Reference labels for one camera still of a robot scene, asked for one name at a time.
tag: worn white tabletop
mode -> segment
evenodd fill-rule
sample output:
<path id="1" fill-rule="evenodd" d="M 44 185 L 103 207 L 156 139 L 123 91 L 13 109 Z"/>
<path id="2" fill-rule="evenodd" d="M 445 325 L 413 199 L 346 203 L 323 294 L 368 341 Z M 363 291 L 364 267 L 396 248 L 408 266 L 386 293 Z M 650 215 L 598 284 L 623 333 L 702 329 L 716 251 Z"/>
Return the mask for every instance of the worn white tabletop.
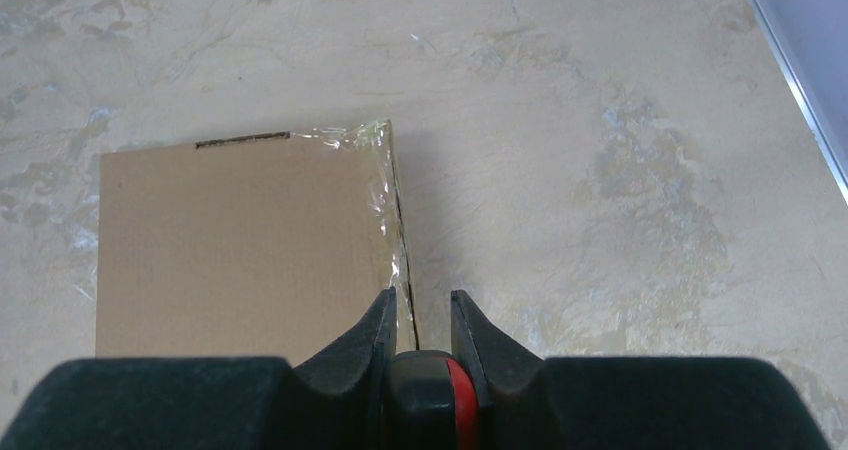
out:
<path id="1" fill-rule="evenodd" d="M 98 155 L 390 117 L 426 347 L 766 358 L 848 447 L 848 208 L 743 0 L 0 0 L 0 426 L 94 348 Z"/>

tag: brown cardboard box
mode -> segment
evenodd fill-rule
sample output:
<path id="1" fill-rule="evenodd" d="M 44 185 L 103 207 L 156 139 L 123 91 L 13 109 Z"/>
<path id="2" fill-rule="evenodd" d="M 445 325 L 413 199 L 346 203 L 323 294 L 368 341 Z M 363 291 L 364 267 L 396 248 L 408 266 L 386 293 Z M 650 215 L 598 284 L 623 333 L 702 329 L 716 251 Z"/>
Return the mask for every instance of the brown cardboard box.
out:
<path id="1" fill-rule="evenodd" d="M 398 287 L 415 346 L 391 125 L 103 155 L 97 356 L 296 365 Z"/>

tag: beige surface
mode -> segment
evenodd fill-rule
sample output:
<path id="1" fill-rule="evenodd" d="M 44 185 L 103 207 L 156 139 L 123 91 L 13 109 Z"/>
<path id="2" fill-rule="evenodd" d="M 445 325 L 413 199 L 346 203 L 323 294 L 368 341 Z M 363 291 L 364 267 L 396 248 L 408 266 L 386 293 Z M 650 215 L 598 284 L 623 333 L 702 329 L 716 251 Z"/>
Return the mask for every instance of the beige surface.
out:
<path id="1" fill-rule="evenodd" d="M 386 127 L 104 155 L 95 354 L 298 365 L 381 289 L 404 292 L 389 281 L 402 244 Z M 398 347 L 411 350 L 397 300 Z"/>
<path id="2" fill-rule="evenodd" d="M 395 124 L 426 346 L 776 362 L 848 418 L 848 209 L 743 0 L 0 0 L 0 391 L 93 351 L 128 145 Z"/>

